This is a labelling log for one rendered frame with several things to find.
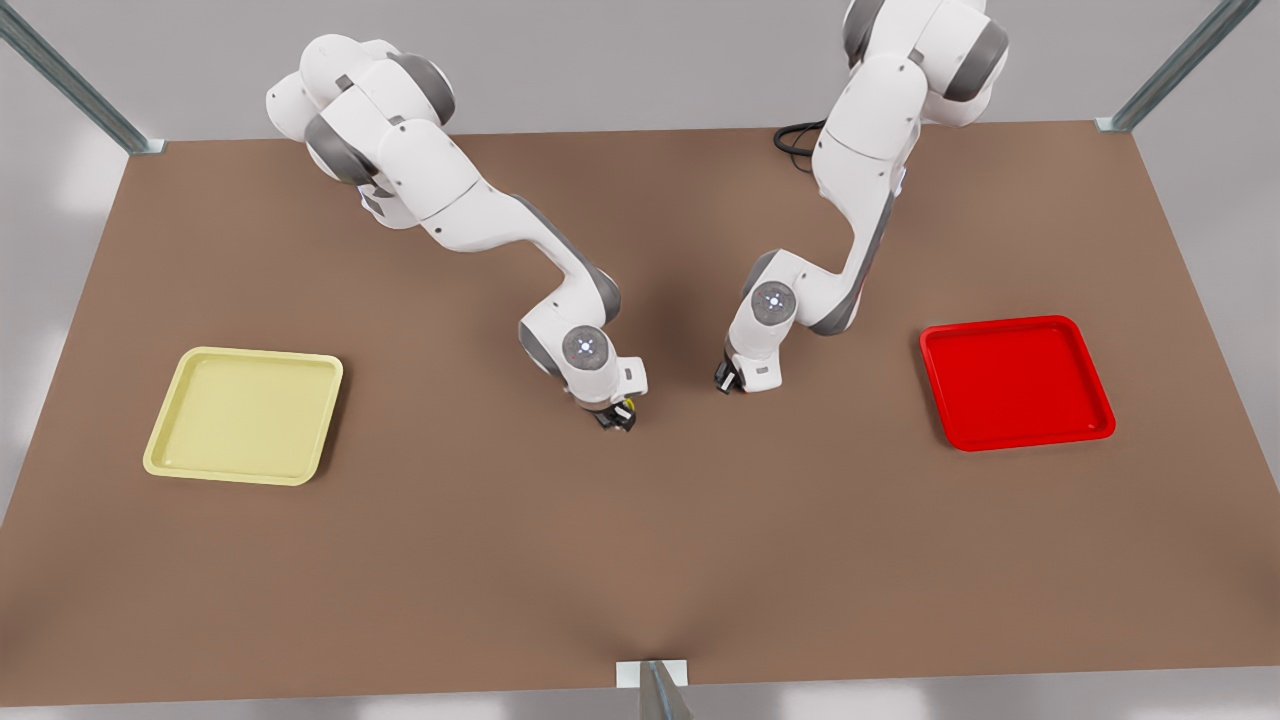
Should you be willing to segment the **pale yellow square tray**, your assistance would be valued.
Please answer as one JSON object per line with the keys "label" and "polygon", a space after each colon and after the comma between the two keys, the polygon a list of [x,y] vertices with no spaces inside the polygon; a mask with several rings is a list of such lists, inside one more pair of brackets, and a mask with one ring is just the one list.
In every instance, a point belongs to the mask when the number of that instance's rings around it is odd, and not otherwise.
{"label": "pale yellow square tray", "polygon": [[344,368],[323,354],[195,347],[143,452],[155,477],[297,487],[317,471]]}

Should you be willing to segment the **silver frame post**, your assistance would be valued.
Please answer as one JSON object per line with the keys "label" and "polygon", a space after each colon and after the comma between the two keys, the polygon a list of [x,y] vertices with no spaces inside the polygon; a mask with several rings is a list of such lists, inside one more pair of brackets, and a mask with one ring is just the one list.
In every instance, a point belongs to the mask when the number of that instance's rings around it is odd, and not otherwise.
{"label": "silver frame post", "polygon": [[1220,0],[1112,115],[1094,119],[1096,129],[1132,133],[1261,3]]}
{"label": "silver frame post", "polygon": [[694,720],[681,689],[689,685],[685,659],[620,661],[614,665],[616,687],[639,692],[639,720]]}
{"label": "silver frame post", "polygon": [[164,152],[165,140],[140,132],[8,0],[0,0],[0,38],[127,154]]}

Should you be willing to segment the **red square tray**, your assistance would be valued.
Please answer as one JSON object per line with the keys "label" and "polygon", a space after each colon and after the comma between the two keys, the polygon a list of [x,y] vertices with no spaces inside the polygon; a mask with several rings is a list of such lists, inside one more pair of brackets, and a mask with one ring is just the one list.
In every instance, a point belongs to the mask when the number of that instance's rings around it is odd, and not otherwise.
{"label": "red square tray", "polygon": [[933,325],[919,336],[940,424],[965,452],[1103,439],[1116,419],[1068,316]]}

